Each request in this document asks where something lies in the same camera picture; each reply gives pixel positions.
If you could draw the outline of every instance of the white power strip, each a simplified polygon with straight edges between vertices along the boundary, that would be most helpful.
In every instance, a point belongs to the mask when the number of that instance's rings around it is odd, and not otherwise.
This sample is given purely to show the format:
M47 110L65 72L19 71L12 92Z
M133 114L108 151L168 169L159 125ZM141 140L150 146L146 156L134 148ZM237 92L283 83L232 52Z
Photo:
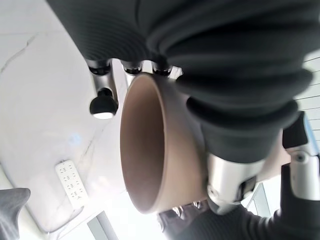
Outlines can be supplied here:
M75 164L71 160L60 162L55 166L55 171L73 209L84 206L88 201L88 195Z

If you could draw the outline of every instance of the cup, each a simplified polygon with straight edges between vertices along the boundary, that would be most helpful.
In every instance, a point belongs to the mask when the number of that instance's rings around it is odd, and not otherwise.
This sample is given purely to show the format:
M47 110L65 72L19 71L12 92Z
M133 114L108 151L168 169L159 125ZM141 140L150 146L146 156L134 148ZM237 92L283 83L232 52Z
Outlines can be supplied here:
M207 160L200 125L186 108L175 80L142 73L132 81L122 109L120 153L124 182L144 214L204 200ZM282 134L257 177L264 181L290 161Z

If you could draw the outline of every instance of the marble vein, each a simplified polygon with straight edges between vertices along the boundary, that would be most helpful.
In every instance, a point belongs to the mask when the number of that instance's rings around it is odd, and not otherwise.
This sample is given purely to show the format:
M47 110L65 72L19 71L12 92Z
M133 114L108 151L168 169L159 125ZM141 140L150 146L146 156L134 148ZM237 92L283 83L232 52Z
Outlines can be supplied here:
M26 49L30 46L30 44L36 39L36 37L38 36L38 33L32 35L27 41L25 46L20 49L19 51L17 51L15 54L13 54L11 57L8 58L7 61L5 61L4 65L2 66L2 68L0 69L0 75L7 69L7 67L15 60L17 59L19 56L21 56L21 54L23 54Z

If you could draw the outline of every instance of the power strip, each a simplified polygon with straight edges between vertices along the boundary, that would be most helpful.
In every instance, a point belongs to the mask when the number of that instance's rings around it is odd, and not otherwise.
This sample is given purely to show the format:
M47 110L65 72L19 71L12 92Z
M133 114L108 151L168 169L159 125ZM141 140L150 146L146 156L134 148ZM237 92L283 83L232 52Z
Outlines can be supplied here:
M75 164L71 160L58 163L55 171L62 183L73 209L79 209L88 202L88 195Z

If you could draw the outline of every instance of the robotic hand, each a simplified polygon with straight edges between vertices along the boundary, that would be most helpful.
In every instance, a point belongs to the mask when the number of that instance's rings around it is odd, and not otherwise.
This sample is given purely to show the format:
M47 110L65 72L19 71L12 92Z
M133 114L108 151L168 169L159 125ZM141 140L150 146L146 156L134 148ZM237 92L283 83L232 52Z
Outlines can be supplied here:
M224 236L227 229L237 228L240 222L243 224L239 234L255 235L255 239L319 239L320 157L304 112L299 112L298 119L283 131L282 145L291 156L291 163L282 166L280 210L269 220L254 219L247 212L241 213L242 217L233 216L237 220L228 220ZM208 162L208 204L215 213L213 219L221 222L221 218L234 215L237 210L233 209L254 189L263 160L246 165L210 155Z
M286 181L290 182L293 196L320 201L319 150L304 112L300 112L298 119L283 131L282 144L291 156L289 179ZM254 190L264 163L263 159L252 163L231 162L210 154L207 193L212 211L224 215L239 205ZM284 184L281 185L282 191L289 191Z

